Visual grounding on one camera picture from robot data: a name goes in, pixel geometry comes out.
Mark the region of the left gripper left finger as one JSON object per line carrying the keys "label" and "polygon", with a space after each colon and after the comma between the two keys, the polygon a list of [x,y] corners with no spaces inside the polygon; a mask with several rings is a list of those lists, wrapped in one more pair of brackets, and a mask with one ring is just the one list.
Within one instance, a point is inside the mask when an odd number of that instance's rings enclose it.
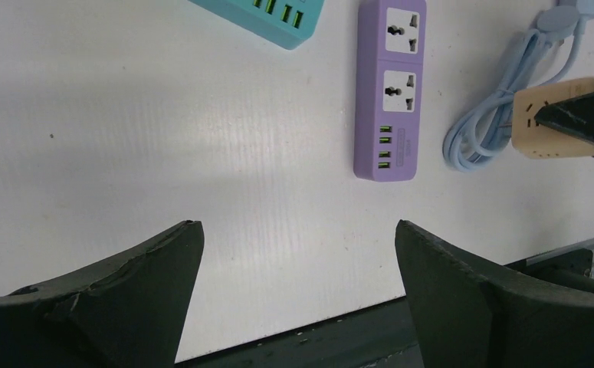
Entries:
{"label": "left gripper left finger", "polygon": [[0,296],[0,367],[171,367],[202,259],[183,221],[68,274]]}

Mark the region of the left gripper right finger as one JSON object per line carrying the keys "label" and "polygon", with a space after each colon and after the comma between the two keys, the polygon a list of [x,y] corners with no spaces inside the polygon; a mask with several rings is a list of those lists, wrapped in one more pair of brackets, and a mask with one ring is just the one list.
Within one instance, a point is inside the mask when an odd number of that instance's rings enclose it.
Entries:
{"label": "left gripper right finger", "polygon": [[409,221],[395,250],[427,367],[594,367],[588,271],[497,264]]}

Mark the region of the beige cube adapter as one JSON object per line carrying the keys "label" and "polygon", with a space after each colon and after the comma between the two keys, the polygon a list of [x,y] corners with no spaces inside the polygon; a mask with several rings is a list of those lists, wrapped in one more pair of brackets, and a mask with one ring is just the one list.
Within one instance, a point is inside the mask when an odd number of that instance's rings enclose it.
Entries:
{"label": "beige cube adapter", "polygon": [[594,157],[594,144],[556,124],[557,103],[594,92],[594,77],[528,87],[514,94],[511,144],[528,159]]}

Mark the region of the purple power strip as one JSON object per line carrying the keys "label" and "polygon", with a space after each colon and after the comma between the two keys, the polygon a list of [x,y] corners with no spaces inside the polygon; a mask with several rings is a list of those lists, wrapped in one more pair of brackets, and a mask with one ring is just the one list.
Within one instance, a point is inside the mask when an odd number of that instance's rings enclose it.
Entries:
{"label": "purple power strip", "polygon": [[402,182],[418,168],[425,0],[362,1],[357,18],[353,172]]}

